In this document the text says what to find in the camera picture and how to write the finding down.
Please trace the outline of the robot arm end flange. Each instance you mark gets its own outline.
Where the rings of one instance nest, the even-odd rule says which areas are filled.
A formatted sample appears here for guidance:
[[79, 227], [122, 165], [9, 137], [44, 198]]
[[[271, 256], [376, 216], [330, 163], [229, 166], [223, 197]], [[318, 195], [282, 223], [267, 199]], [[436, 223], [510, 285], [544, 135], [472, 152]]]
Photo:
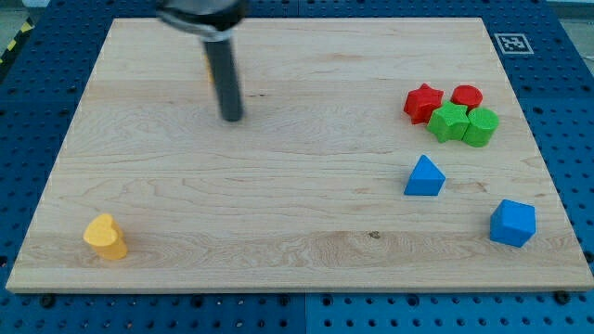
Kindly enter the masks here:
[[171, 27], [198, 35], [204, 42], [228, 39], [246, 16], [247, 0], [156, 0], [157, 17]]

